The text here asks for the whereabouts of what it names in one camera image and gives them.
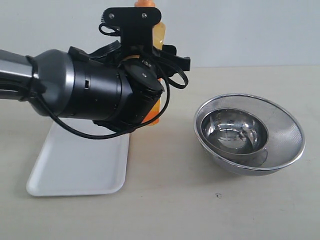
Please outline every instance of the stainless steel bowl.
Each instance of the stainless steel bowl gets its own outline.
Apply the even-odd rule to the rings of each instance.
[[[194,130],[217,164],[240,175],[272,174],[293,164],[305,149],[303,130],[288,111],[248,94],[208,100],[195,114]]]

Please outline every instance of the beige table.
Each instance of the beige table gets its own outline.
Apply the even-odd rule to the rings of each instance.
[[[207,68],[172,89],[160,123],[132,134],[127,177],[113,195],[33,198],[26,182],[51,120],[27,103],[0,101],[1,240],[318,240],[320,66]],[[306,136],[303,157],[264,177],[212,163],[193,131],[207,99],[249,93],[290,111]]]

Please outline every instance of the orange object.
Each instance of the orange object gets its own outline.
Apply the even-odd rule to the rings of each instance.
[[[156,4],[154,3],[153,0],[138,0],[134,4],[135,7],[151,7],[155,8]],[[153,46],[157,49],[162,50],[162,47],[164,45],[164,40],[165,40],[165,35],[166,35],[166,25],[163,22],[159,22],[157,25],[153,27]],[[149,114],[145,117],[144,123],[151,120],[154,118],[159,112],[160,112],[160,107],[161,107],[161,100],[159,100],[151,109]],[[159,122],[159,119],[151,123],[150,125],[155,125]]]

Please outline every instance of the white tray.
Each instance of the white tray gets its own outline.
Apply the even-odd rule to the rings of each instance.
[[[63,121],[87,134],[113,133],[89,120]],[[27,182],[27,192],[35,197],[117,192],[126,178],[129,138],[127,134],[108,140],[90,140],[54,123]]]

